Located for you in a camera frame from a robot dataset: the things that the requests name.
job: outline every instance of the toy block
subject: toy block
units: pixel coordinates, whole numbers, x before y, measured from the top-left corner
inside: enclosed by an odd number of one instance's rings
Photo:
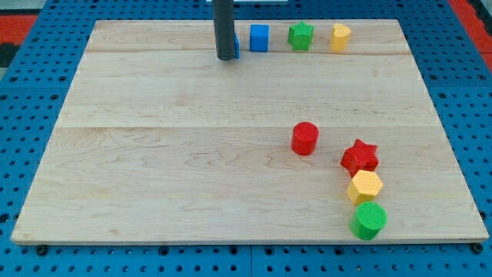
[[[292,50],[309,50],[309,45],[313,40],[314,26],[304,22],[299,22],[289,28],[288,42],[292,45]]]
[[[333,25],[333,31],[331,32],[330,40],[331,51],[338,52],[345,50],[348,45],[348,41],[351,38],[351,33],[351,29],[348,28],[346,25],[339,23]]]
[[[234,33],[234,52],[235,52],[234,58],[236,58],[236,59],[239,59],[239,46],[240,45],[241,45],[241,43],[239,43],[238,35],[236,35],[236,33]]]
[[[253,24],[249,31],[249,51],[268,52],[270,26]]]
[[[316,125],[301,122],[294,127],[291,147],[299,155],[310,155],[316,148],[317,137],[320,135]]]
[[[383,207],[374,202],[364,202],[357,207],[350,220],[350,229],[359,239],[373,239],[387,223]]]
[[[359,170],[348,185],[347,195],[352,204],[359,205],[372,201],[382,188],[383,182],[376,172]]]
[[[345,150],[340,164],[350,172],[351,177],[361,169],[374,171],[379,163],[376,150],[377,145],[368,145],[356,139],[354,146]]]

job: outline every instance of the blue pegboard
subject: blue pegboard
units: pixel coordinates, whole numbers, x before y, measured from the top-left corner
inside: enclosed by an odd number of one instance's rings
[[[396,18],[489,232],[492,77],[446,1],[236,5],[237,19]],[[10,241],[97,19],[211,19],[202,0],[49,0],[0,83],[0,275],[490,275],[492,245],[18,246]]]

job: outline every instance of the wood grain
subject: wood grain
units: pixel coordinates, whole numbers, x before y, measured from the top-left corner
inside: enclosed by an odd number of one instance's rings
[[[268,22],[273,51],[242,51],[234,62],[215,58],[210,22],[98,22],[12,239],[27,245],[485,240],[397,22],[337,22],[354,31],[346,55],[327,51],[328,34],[318,34],[314,52],[293,53],[281,41],[293,22],[274,21]],[[243,48],[252,23],[258,22],[236,24]],[[310,23],[316,36],[334,21]],[[302,120],[320,127],[313,155],[290,150],[292,127]],[[388,224],[369,242],[348,228],[355,207],[345,195],[350,176],[339,165],[356,138],[378,144],[377,173],[385,184],[376,201]]]

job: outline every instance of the red cylinder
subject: red cylinder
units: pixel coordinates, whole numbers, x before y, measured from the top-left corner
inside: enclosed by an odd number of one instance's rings
[[[294,127],[291,147],[299,155],[310,155],[316,148],[317,137],[320,135],[316,125],[301,122]]]

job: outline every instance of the red object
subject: red object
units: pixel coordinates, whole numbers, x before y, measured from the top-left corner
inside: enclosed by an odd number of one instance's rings
[[[294,127],[291,147],[299,155],[310,155],[316,148],[317,137],[320,135],[316,125],[301,122]]]
[[[0,15],[0,44],[21,45],[37,18],[37,15]]]
[[[485,31],[484,23],[477,17],[475,8],[467,0],[449,0],[451,8],[460,19],[487,67],[492,70],[492,37]]]
[[[359,138],[355,140],[354,146],[345,150],[340,164],[345,167],[354,177],[359,170],[374,171],[379,161],[376,156],[377,145],[368,145]]]

